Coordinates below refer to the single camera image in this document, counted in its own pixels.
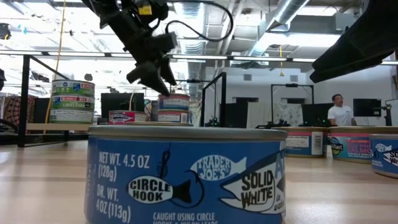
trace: whiteboard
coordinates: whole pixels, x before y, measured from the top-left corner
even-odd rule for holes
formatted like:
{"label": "whiteboard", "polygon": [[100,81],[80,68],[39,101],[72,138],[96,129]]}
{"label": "whiteboard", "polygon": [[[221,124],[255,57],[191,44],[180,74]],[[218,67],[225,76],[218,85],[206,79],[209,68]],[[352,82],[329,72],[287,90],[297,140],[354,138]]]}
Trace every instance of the whiteboard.
{"label": "whiteboard", "polygon": [[391,121],[393,126],[398,126],[398,99],[387,100],[386,104],[391,105]]}

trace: white t-shirt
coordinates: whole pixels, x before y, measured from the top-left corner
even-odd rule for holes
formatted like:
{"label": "white t-shirt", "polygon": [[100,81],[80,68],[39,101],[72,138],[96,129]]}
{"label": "white t-shirt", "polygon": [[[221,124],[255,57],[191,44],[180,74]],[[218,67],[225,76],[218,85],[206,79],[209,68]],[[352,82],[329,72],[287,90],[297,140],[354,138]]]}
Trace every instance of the white t-shirt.
{"label": "white t-shirt", "polygon": [[353,118],[353,110],[349,106],[333,106],[328,112],[328,119],[334,119],[337,126],[352,126]]}

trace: blue tuna can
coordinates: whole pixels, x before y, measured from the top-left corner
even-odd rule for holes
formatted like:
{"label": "blue tuna can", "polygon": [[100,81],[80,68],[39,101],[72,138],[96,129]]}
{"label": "blue tuna can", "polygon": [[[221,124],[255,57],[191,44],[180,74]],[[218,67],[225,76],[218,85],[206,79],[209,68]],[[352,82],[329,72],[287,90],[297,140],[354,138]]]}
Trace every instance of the blue tuna can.
{"label": "blue tuna can", "polygon": [[288,157],[325,158],[328,149],[328,128],[278,127],[288,132],[285,155]]}
{"label": "blue tuna can", "polygon": [[398,179],[398,135],[371,134],[369,138],[373,171]]}
{"label": "blue tuna can", "polygon": [[93,126],[89,135],[89,223],[284,221],[285,131]]}
{"label": "blue tuna can", "polygon": [[189,110],[189,95],[171,93],[159,95],[159,110]]}

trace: yellow cable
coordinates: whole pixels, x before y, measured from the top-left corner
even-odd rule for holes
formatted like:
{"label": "yellow cable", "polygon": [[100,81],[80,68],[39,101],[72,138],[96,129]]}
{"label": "yellow cable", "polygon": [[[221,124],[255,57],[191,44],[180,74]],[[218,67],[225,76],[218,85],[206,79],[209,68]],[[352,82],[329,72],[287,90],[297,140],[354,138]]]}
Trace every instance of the yellow cable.
{"label": "yellow cable", "polygon": [[[63,0],[63,8],[62,8],[62,22],[61,22],[61,33],[60,33],[60,44],[58,46],[58,57],[57,57],[57,65],[55,66],[55,71],[58,71],[58,65],[60,63],[60,56],[61,56],[61,48],[62,48],[62,33],[63,33],[63,22],[65,20],[65,8],[67,6],[67,0]],[[47,112],[45,114],[45,123],[47,124],[49,122],[49,114],[50,114],[50,108],[51,108],[51,102],[52,102],[52,85],[51,85],[51,92],[50,92],[50,100],[49,100],[49,105],[47,106]]]}
{"label": "yellow cable", "polygon": [[[282,57],[282,46],[280,46],[280,48],[279,48],[279,56]],[[284,66],[284,63],[280,62],[280,75],[279,76],[282,76],[282,77],[285,76],[284,73],[282,72],[283,66]]]}

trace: black metal frame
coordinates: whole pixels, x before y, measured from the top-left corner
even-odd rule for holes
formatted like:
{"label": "black metal frame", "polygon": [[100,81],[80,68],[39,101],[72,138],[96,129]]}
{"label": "black metal frame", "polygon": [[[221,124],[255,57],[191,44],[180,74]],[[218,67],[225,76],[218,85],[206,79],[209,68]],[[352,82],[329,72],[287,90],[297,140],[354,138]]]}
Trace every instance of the black metal frame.
{"label": "black metal frame", "polygon": [[221,80],[221,105],[220,105],[220,127],[225,127],[226,125],[226,72],[221,72],[217,75],[209,84],[207,84],[201,91],[201,116],[200,116],[200,126],[205,126],[205,104],[206,104],[206,89],[212,84],[216,83],[220,78]]}
{"label": "black metal frame", "polygon": [[271,84],[271,119],[272,122],[274,122],[274,86],[285,86],[287,88],[297,88],[299,86],[301,87],[310,87],[311,88],[311,97],[312,97],[312,104],[314,104],[314,99],[313,99],[313,85],[299,85],[299,84]]}
{"label": "black metal frame", "polygon": [[[55,73],[56,75],[60,76],[68,80],[69,78],[61,73],[57,72],[56,70],[52,69],[36,57],[32,55],[24,55],[24,64],[22,67],[22,86],[21,86],[21,107],[19,109],[19,132],[18,132],[18,147],[31,147],[31,146],[41,146],[46,144],[56,144],[59,142],[46,142],[43,144],[34,144],[31,146],[26,146],[26,119],[27,119],[27,99],[28,99],[28,92],[29,92],[29,71],[30,71],[30,60],[34,60],[37,63],[41,64],[43,67],[47,68],[51,72]],[[63,140],[66,142],[69,139],[69,131],[64,131],[63,133]]]}

